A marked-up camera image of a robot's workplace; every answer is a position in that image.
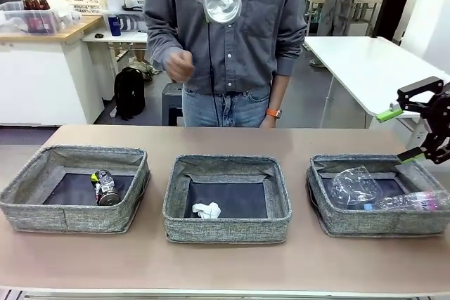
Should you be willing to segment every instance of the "blue shirt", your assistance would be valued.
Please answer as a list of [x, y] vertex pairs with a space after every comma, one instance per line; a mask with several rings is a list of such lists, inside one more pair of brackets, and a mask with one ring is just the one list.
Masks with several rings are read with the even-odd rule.
[[[267, 87], [275, 74], [290, 76], [300, 55], [306, 24], [304, 0], [242, 0], [232, 25], [211, 24], [215, 93], [243, 93]], [[185, 83], [211, 94], [208, 25], [195, 0], [146, 0], [148, 57], [163, 69], [170, 53], [190, 51], [195, 67]]]

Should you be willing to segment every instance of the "stool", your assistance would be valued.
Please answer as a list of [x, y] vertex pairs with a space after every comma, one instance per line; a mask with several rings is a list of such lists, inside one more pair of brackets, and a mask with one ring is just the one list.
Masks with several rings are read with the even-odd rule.
[[183, 116], [182, 83], [167, 84], [162, 91], [162, 121], [163, 126], [176, 126], [176, 119]]

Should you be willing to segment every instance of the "orange watch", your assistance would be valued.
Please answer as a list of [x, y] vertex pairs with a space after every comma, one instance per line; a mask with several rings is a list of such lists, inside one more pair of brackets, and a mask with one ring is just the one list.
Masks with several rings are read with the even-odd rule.
[[278, 109], [278, 110], [268, 109], [266, 111], [266, 115], [273, 116], [276, 119], [280, 119], [282, 114], [283, 114], [283, 111], [281, 109]]

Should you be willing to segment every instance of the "white tissue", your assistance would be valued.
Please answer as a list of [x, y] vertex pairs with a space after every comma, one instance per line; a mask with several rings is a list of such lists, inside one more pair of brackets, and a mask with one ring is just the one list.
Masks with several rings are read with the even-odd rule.
[[194, 204], [192, 206], [192, 212], [200, 216], [203, 219], [217, 219], [220, 215], [219, 205], [211, 203], [210, 205]]

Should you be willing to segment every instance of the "wooden countertop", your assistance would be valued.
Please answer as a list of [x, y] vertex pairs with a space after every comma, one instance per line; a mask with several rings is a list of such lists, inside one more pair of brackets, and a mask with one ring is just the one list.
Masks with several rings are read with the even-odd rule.
[[54, 35], [39, 35], [39, 34], [25, 34], [25, 33], [5, 33], [0, 34], [0, 42], [58, 42], [67, 41], [80, 32], [97, 25], [103, 20], [103, 17], [98, 15], [83, 15], [82, 21], [78, 25], [68, 27], [61, 32]]
[[[331, 238], [322, 232], [309, 206], [304, 185], [312, 155], [402, 151], [390, 133], [361, 129], [63, 126], [47, 144], [58, 143], [146, 149], [152, 176], [145, 197], [131, 228], [123, 235], [17, 233], [2, 214], [0, 285], [73, 292], [242, 290], [243, 294], [266, 291], [272, 296], [450, 293], [449, 236]], [[175, 157], [191, 153], [277, 158], [292, 203], [287, 242], [269, 246], [169, 243], [162, 201]]]

